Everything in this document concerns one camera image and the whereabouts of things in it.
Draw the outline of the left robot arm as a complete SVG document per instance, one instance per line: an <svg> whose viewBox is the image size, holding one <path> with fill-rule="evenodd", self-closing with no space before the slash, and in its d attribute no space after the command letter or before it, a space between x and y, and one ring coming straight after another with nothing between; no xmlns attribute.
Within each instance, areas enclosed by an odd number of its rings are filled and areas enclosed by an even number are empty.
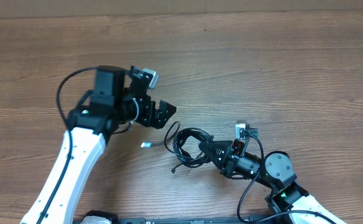
<svg viewBox="0 0 363 224"><path fill-rule="evenodd" d="M155 89L159 74L135 66L129 69L110 65L92 67L93 89L87 90L76 107L65 114L56 104L66 130L59 155L43 189L22 223L72 223L88 177L119 126L139 123L161 129L176 107L147 94Z"/></svg>

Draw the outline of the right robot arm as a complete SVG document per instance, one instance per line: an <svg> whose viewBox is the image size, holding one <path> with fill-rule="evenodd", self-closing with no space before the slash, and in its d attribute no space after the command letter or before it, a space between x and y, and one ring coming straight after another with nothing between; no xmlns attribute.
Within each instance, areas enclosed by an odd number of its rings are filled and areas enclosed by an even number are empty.
<svg viewBox="0 0 363 224"><path fill-rule="evenodd" d="M265 197L272 214L251 215L244 223L317 224L344 221L325 209L296 180L297 175L287 153L273 151L260 156L246 151L246 143L239 140L202 142L199 149L229 179L250 179L270 189Z"/></svg>

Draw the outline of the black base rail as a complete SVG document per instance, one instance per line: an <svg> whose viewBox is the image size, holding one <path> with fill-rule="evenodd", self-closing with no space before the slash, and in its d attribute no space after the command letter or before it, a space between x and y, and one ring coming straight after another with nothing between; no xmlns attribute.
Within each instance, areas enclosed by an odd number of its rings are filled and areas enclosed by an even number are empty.
<svg viewBox="0 0 363 224"><path fill-rule="evenodd" d="M118 218L118 224L243 224L237 217L217 218Z"/></svg>

